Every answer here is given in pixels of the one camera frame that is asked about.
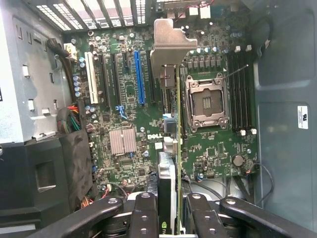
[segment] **green circuit board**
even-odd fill
[[[228,75],[228,61],[223,51],[247,45],[247,24],[247,15],[243,14],[226,19],[219,18],[212,24],[206,22],[203,26],[198,23],[188,24],[187,37],[196,38],[202,51],[204,48],[210,51],[202,53],[195,51],[187,54],[180,65],[182,88],[188,75],[194,80],[215,78],[218,73],[223,76]],[[238,31],[243,32],[243,36],[232,37],[232,32]],[[154,46],[153,28],[96,30],[93,36],[76,33],[66,36],[66,39],[69,42],[71,39],[76,39],[78,58],[85,57],[85,52],[97,52],[94,56],[96,57],[94,69],[99,93],[98,104],[91,104],[86,68],[81,68],[79,62],[73,67],[74,75],[78,75],[81,79],[79,98],[84,100],[85,106],[95,109],[94,112],[87,111],[85,124],[89,130],[96,173],[99,174],[101,181],[132,186],[145,179],[150,171],[156,170],[158,152],[163,150],[163,114],[173,113],[173,105],[175,105],[174,91],[171,90],[166,94],[161,90],[158,79],[150,79],[151,70],[147,51],[152,50]],[[212,51],[213,47],[217,47],[217,52]],[[143,105],[139,103],[134,51],[140,52],[145,93]],[[199,65],[201,61],[204,62],[203,67]],[[207,67],[205,61],[211,62],[212,65]],[[228,81],[226,87],[227,103],[230,105]],[[186,114],[186,104],[182,105],[182,111]],[[118,109],[119,106],[123,106],[122,111]],[[186,115],[183,121],[186,135],[183,134],[182,167],[192,179],[201,173],[208,178],[238,175],[241,174],[240,168],[233,166],[231,162],[234,155],[243,156],[244,170],[247,170],[257,158],[256,135],[243,137],[237,135],[232,131],[230,123],[226,129],[209,126],[198,128],[196,132],[192,132],[185,124],[187,124]],[[133,153],[125,151],[113,153],[114,137],[111,141],[110,134],[120,130],[126,130],[131,139],[135,140],[136,149]]]

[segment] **cpu socket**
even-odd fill
[[[214,79],[204,80],[194,80],[188,75],[185,97],[188,124],[192,132],[206,126],[227,128],[227,87],[222,73],[218,73]]]

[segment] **blue pcie slot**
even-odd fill
[[[141,56],[139,51],[134,52],[134,61],[135,61],[135,71],[137,74],[139,103],[145,104],[145,92],[143,87],[143,76],[142,76],[142,63],[141,63]]]

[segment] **metal side panel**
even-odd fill
[[[264,208],[317,231],[317,1],[273,2],[267,7],[263,1],[253,15],[257,47],[268,33],[259,16],[272,17],[274,25],[270,45],[255,65],[259,156],[275,182]],[[259,200],[270,189],[265,171],[257,187]]]
[[[60,63],[45,46],[62,37],[22,1],[0,0],[0,11],[0,143],[23,142],[57,131],[57,111],[70,103]]]

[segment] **motherboard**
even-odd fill
[[[179,66],[182,168],[191,179],[239,175],[257,159],[248,22],[247,14],[237,12],[174,24],[198,40]],[[164,127],[175,113],[175,91],[161,89],[152,73],[154,30],[107,29],[66,38],[76,47],[74,86],[85,106],[93,172],[100,181],[133,186],[157,169],[158,153],[170,146]]]

